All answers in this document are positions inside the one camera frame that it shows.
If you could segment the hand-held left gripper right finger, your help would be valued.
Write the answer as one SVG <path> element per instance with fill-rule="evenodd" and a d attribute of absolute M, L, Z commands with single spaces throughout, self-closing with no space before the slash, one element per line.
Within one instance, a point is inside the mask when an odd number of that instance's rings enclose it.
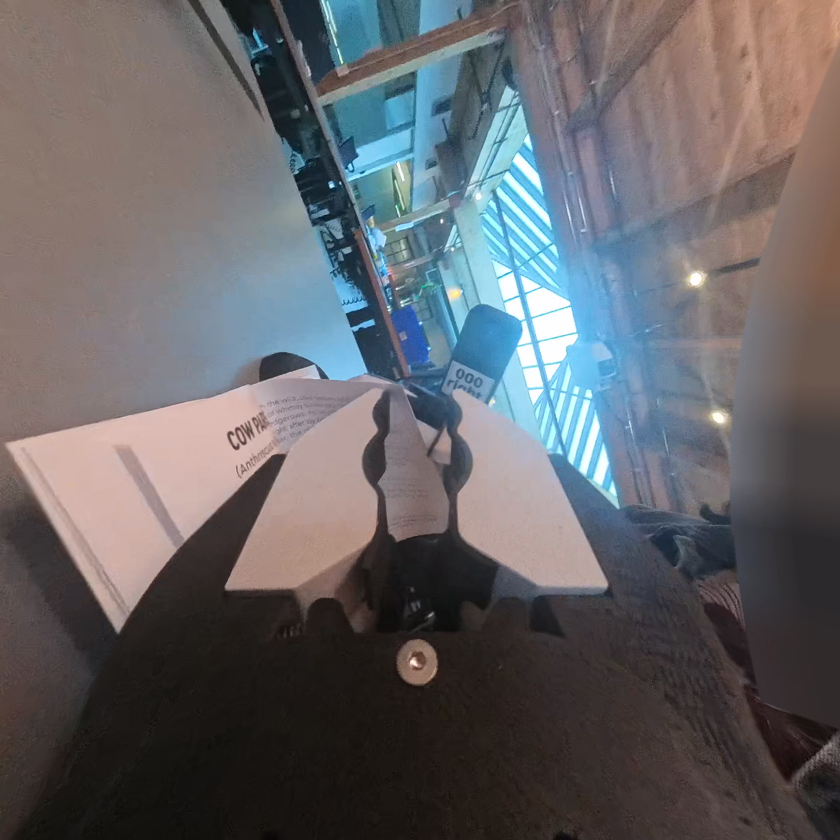
<path fill-rule="evenodd" d="M 449 527 L 482 580 L 478 603 L 605 595 L 609 582 L 542 444 L 465 391 L 451 405 Z"/>

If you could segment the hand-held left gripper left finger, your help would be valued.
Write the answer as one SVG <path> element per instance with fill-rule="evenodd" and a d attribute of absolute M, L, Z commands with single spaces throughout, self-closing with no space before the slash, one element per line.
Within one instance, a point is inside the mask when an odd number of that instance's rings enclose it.
<path fill-rule="evenodd" d="M 334 599 L 352 628 L 371 631 L 367 564 L 386 536 L 384 442 L 390 395 L 362 392 L 291 445 L 229 575 L 229 595 L 281 595 L 302 615 Z"/>

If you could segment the white lego instruction booklet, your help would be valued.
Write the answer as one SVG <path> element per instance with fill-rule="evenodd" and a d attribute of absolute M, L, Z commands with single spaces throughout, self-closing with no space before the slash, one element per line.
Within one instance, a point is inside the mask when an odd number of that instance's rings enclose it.
<path fill-rule="evenodd" d="M 259 406 L 257 383 L 7 449 L 119 633 L 176 551 L 252 479 L 270 466 L 280 471 L 291 445 L 314 425 L 275 428 Z M 379 550 L 389 538 L 446 530 L 447 494 L 418 424 L 389 427 L 384 452 Z M 367 564 L 373 602 L 384 563 L 375 559 Z"/>

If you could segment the skylight window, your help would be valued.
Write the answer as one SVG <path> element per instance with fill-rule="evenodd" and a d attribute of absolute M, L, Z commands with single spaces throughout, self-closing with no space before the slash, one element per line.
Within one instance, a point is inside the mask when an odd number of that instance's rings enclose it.
<path fill-rule="evenodd" d="M 532 142 L 526 136 L 479 216 L 504 310 L 519 320 L 517 360 L 543 446 L 563 455 L 618 502 L 593 391 L 576 381 L 569 350 L 578 338 L 558 285 L 561 260 Z"/>

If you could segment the blue plastic bin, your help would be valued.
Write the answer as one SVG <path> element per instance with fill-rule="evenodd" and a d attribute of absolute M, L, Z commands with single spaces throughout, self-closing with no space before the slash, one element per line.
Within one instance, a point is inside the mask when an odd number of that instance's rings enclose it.
<path fill-rule="evenodd" d="M 392 325 L 400 341 L 402 353 L 411 369 L 431 365 L 431 348 L 423 323 L 413 305 L 409 304 L 391 313 Z"/>

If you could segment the white ceiling-mounted device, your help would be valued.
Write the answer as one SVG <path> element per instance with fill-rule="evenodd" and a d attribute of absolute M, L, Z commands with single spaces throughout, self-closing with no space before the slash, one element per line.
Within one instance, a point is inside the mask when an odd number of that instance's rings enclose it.
<path fill-rule="evenodd" d="M 604 342 L 579 338 L 568 347 L 566 359 L 573 382 L 587 390 L 598 392 L 616 378 L 616 360 Z"/>

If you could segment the floral print shirt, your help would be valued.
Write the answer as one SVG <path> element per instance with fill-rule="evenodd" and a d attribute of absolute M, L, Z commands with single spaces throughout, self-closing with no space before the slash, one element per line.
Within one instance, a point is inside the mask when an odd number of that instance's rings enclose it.
<path fill-rule="evenodd" d="M 835 728 L 773 707 L 760 698 L 743 625 L 737 577 L 726 572 L 697 581 L 695 587 L 703 602 L 705 614 L 738 672 L 752 718 L 775 765 L 789 781 L 834 735 Z"/>

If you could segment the black desk frames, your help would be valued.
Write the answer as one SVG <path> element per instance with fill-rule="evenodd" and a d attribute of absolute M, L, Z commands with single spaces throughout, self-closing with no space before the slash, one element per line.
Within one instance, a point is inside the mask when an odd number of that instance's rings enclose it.
<path fill-rule="evenodd" d="M 352 328 L 369 326 L 379 303 L 355 236 L 365 241 L 383 295 L 385 237 L 364 221 L 351 195 L 346 177 L 358 157 L 354 141 L 342 136 L 330 107 L 316 105 L 315 89 L 334 69 L 322 5 L 223 1 L 222 6 L 248 52 L 342 310 Z"/>

